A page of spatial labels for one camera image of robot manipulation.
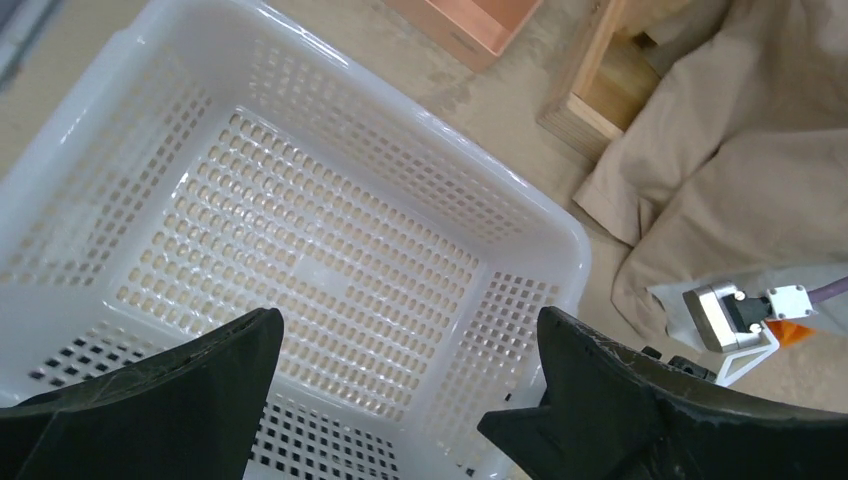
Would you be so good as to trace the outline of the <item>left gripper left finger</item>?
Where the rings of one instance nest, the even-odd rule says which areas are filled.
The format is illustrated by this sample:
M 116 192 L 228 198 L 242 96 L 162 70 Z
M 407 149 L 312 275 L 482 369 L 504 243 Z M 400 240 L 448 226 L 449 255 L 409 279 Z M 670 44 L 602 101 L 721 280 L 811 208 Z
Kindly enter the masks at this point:
M 1 411 L 5 479 L 240 479 L 285 324 L 258 308 L 194 340 Z

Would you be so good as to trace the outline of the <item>white plastic perforated basket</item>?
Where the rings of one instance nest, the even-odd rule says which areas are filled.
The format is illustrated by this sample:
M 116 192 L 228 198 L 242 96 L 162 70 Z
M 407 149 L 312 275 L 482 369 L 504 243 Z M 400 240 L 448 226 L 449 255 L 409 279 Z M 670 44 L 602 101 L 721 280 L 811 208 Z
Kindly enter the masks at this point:
M 285 336 L 255 479 L 514 479 L 477 429 L 538 405 L 541 308 L 584 229 L 261 1 L 152 1 L 1 184 L 1 402 L 257 307 Z

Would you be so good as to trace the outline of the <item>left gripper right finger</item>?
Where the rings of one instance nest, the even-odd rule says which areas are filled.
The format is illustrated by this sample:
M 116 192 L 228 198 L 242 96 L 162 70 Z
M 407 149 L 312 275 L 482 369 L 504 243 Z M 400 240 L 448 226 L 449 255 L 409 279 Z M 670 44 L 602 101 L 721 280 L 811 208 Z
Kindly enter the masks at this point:
M 847 418 L 718 386 L 565 311 L 537 319 L 546 393 L 479 432 L 534 479 L 843 479 Z

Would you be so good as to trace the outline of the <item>orange shorts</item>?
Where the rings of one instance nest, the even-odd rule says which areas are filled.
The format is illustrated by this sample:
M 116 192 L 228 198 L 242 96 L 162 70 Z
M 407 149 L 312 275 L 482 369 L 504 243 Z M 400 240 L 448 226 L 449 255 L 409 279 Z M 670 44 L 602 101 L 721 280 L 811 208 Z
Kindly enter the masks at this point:
M 767 325 L 781 348 L 796 345 L 816 333 L 815 329 L 785 320 L 770 321 Z

